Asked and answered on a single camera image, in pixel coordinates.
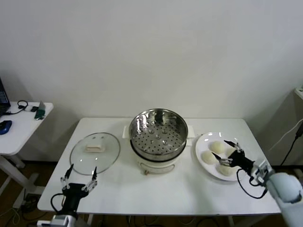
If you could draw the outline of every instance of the white wall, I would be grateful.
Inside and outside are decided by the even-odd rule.
[[[81,117],[151,107],[244,118],[262,135],[303,84],[302,8],[301,0],[1,1],[10,99],[55,105],[23,158],[57,160]],[[294,107],[288,116],[286,128],[300,118]]]

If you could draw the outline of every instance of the dumpling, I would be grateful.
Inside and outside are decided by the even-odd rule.
[[[204,151],[201,158],[205,163],[210,165],[213,165],[218,161],[210,150]]]
[[[219,165],[218,169],[219,169],[219,172],[221,174],[223,174],[224,176],[231,176],[236,172],[235,168],[231,168],[229,166]]]
[[[212,150],[216,154],[224,153],[224,145],[220,141],[212,142],[210,145],[210,150]]]
[[[235,150],[236,150],[235,148],[227,149],[227,151],[225,152],[226,157],[228,158]]]

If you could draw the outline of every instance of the white plate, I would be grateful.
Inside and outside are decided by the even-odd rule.
[[[210,164],[207,164],[206,162],[204,162],[201,157],[201,155],[204,151],[210,150],[210,145],[212,144],[212,142],[221,141],[225,147],[225,151],[223,154],[219,154],[219,156],[222,158],[227,158],[225,152],[227,150],[231,149],[232,147],[229,146],[227,143],[225,143],[224,140],[232,141],[234,143],[238,142],[238,140],[236,138],[234,138],[233,136],[230,136],[226,133],[223,133],[223,132],[208,132],[208,133],[203,134],[196,143],[196,156],[197,156],[200,164],[211,175],[213,175],[219,179],[225,180],[225,181],[237,181],[236,172],[231,176],[225,176],[217,170],[218,166],[220,165],[219,162],[217,164],[210,165]],[[245,174],[246,173],[244,171],[240,171],[239,179],[241,180],[245,176]]]

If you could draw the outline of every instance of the glass lid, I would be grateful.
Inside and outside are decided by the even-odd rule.
[[[80,140],[72,149],[70,163],[82,175],[92,175],[95,167],[97,174],[107,170],[118,158],[119,140],[112,134],[100,132]]]

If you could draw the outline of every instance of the laptop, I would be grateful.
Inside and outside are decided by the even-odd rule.
[[[10,108],[9,98],[0,79],[0,117]]]

